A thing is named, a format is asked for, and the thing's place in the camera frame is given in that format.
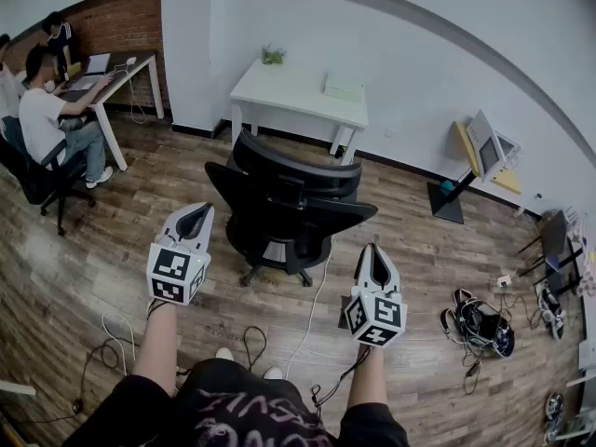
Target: white desk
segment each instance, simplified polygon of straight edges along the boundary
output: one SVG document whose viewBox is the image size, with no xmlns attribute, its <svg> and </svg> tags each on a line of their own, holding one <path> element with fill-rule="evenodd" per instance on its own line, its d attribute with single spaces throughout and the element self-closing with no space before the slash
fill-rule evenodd
<svg viewBox="0 0 596 447">
<path fill-rule="evenodd" d="M 110 83 L 104 90 L 102 90 L 100 94 L 98 94 L 95 98 L 95 101 L 89 105 L 89 107 L 92 108 L 95 111 L 95 114 L 97 115 L 100 126 L 102 127 L 103 135 L 105 136 L 105 140 L 108 142 L 108 145 L 112 150 L 112 154 L 114 155 L 115 162 L 120 168 L 120 170 L 126 170 L 129 168 L 129 166 L 127 165 L 127 161 L 124 160 L 124 156 L 122 156 L 122 151 L 120 151 L 120 146 L 118 145 L 118 141 L 115 139 L 114 132 L 112 131 L 112 125 L 110 124 L 110 120 L 108 119 L 108 116 L 105 113 L 105 108 L 103 107 L 103 104 L 108 100 L 108 98 L 112 96 L 115 92 L 117 92 L 119 88 L 128 83 L 128 81 L 142 68 L 149 65 L 151 89 L 153 91 L 153 97 L 156 103 L 157 117 L 159 119 L 164 118 L 164 107 L 161 101 L 161 91 L 159 90 L 156 54 L 154 53 L 154 51 L 112 53 L 112 56 L 110 57 L 108 71 L 112 71 L 115 65 L 118 65 L 118 70 L 123 70 L 124 68 L 126 68 L 126 65 L 122 66 L 121 64 L 126 63 L 127 59 L 130 57 L 135 57 L 137 60 L 133 65 L 129 67 L 128 72 L 118 71 L 118 73 L 114 75 L 112 83 Z M 84 72 L 80 72 L 80 74 L 77 74 L 76 76 L 80 77 L 83 74 Z M 61 95 L 61 98 L 69 102 L 75 102 L 84 93 L 85 91 L 68 91 Z"/>
<path fill-rule="evenodd" d="M 360 134 L 368 128 L 366 98 L 348 102 L 323 94 L 325 74 L 291 63 L 262 64 L 255 61 L 242 76 L 230 98 L 232 100 L 232 142 L 236 143 L 242 130 L 242 109 L 251 104 L 262 104 L 297 113 L 328 119 L 339 125 L 330 154 L 335 154 L 346 131 L 351 131 L 342 166 L 350 164 Z M 251 132 L 257 135 L 256 112 L 251 111 Z"/>
</svg>

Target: monitor stand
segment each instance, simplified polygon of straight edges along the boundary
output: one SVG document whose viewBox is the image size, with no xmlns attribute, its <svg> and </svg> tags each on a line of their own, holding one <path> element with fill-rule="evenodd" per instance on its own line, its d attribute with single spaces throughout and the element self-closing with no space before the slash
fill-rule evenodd
<svg viewBox="0 0 596 447">
<path fill-rule="evenodd" d="M 433 216 L 463 225 L 464 214 L 458 197 L 474 179 L 476 179 L 476 176 L 470 171 L 464 180 L 447 195 L 440 190 L 437 184 L 427 183 L 428 198 Z"/>
</svg>

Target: foot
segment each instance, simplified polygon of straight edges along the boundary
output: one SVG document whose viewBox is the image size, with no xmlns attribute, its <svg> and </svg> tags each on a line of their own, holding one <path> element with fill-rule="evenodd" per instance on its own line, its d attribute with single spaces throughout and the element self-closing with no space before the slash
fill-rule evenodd
<svg viewBox="0 0 596 447">
<path fill-rule="evenodd" d="M 232 351 L 230 351 L 227 347 L 220 347 L 217 350 L 217 353 L 215 353 L 215 358 L 228 359 L 230 361 L 233 361 L 234 355 L 232 354 Z"/>
<path fill-rule="evenodd" d="M 97 181 L 90 181 L 89 179 L 87 179 L 87 189 L 92 189 L 98 183 L 104 183 L 110 177 L 112 177 L 112 174 L 113 173 L 114 173 L 114 171 L 112 170 L 112 168 L 110 166 L 108 166 L 107 168 L 105 168 L 105 170 L 103 171 L 102 176 Z"/>
<path fill-rule="evenodd" d="M 267 372 L 263 374 L 263 379 L 283 379 L 283 373 L 280 368 L 269 368 Z"/>
</svg>

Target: office chair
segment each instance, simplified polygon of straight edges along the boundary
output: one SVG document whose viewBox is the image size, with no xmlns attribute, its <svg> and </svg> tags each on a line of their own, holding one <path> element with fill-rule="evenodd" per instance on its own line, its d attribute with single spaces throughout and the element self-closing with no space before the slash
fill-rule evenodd
<svg viewBox="0 0 596 447">
<path fill-rule="evenodd" d="M 362 169 L 306 164 L 268 148 L 247 131 L 227 167 L 205 164 L 211 182 L 232 209 L 226 235 L 252 266 L 248 287 L 262 266 L 299 274 L 329 257 L 332 236 L 370 219 L 377 208 L 356 202 Z"/>
<path fill-rule="evenodd" d="M 42 215 L 45 216 L 47 206 L 58 199 L 58 235 L 63 237 L 65 231 L 62 228 L 62 218 L 66 197 L 77 196 L 86 200 L 90 207 L 95 206 L 95 199 L 92 196 L 72 188 L 76 179 L 83 175 L 87 167 L 84 153 L 75 154 L 60 166 L 58 155 L 66 147 L 66 141 L 62 140 L 39 165 L 26 152 L 20 125 L 9 123 L 7 131 L 12 131 L 11 137 L 7 139 L 16 143 L 14 145 L 8 143 L 0 136 L 0 162 L 17 178 L 29 203 L 41 205 Z M 52 170 L 45 169 L 47 165 L 50 165 Z"/>
</svg>

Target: electrical outlet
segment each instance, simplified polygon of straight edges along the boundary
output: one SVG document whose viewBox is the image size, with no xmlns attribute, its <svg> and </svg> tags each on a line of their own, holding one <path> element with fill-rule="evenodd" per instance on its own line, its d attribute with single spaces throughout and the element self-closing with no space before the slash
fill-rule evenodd
<svg viewBox="0 0 596 447">
<path fill-rule="evenodd" d="M 397 128 L 385 129 L 385 137 L 389 139 L 395 139 L 398 136 L 399 130 Z"/>
<path fill-rule="evenodd" d="M 498 288 L 503 288 L 503 284 L 505 283 L 506 287 L 510 287 L 511 286 L 511 277 L 509 275 L 504 275 L 503 277 L 499 278 L 496 281 L 496 286 Z"/>
</svg>

